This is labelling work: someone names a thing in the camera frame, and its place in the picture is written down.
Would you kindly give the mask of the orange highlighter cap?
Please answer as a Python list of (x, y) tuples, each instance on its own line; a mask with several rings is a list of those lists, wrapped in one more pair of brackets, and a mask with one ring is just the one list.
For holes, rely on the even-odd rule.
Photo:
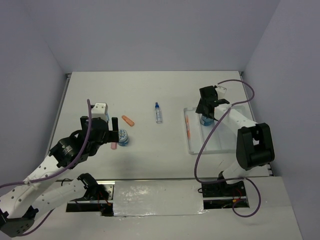
[(135, 125), (135, 123), (126, 115), (122, 115), (121, 118), (131, 127)]

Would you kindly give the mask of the blue paint jar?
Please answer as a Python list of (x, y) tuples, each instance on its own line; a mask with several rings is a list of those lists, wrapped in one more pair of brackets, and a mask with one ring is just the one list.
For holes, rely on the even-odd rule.
[(130, 142), (128, 132), (125, 129), (118, 130), (118, 145), (121, 147), (127, 146)]
[(202, 115), (200, 117), (200, 124), (207, 127), (210, 126), (214, 123), (214, 119), (210, 118), (210, 117), (205, 117), (204, 115)]

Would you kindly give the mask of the orange highlighter pen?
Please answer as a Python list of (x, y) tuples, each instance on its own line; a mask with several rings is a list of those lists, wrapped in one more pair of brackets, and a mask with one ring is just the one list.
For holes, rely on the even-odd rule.
[(187, 134), (187, 139), (191, 139), (191, 132), (190, 132), (190, 122), (189, 122), (189, 116), (185, 116), (185, 126), (186, 126), (186, 134)]

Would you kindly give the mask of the clear blue spray bottle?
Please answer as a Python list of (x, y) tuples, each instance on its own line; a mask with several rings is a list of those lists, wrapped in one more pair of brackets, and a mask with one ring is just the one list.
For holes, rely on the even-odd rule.
[(158, 102), (155, 103), (155, 117), (157, 124), (161, 124), (163, 122), (162, 111)]

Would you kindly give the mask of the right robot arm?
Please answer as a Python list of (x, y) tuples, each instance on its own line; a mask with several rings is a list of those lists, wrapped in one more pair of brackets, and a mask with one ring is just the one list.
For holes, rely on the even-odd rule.
[(195, 112), (205, 123), (212, 120), (213, 130), (224, 124), (236, 136), (235, 161), (219, 173), (217, 183), (211, 184), (215, 191), (228, 196), (240, 187), (249, 171), (274, 161), (275, 151), (269, 125), (250, 120), (235, 110), (229, 101), (219, 97), (217, 88), (211, 85), (199, 89)]

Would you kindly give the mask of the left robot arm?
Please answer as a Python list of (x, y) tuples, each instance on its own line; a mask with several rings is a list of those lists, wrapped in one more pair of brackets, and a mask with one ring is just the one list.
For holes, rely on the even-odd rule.
[(69, 183), (48, 191), (48, 188), (64, 174), (94, 156), (100, 146), (119, 141), (116, 117), (108, 121), (96, 117), (80, 118), (81, 129), (60, 139), (49, 150), (43, 162), (25, 180), (13, 185), (13, 189), (0, 197), (0, 230), (11, 238), (31, 233), (34, 222), (60, 205), (77, 199), (106, 200), (110, 189), (97, 183), (89, 173), (82, 173)]

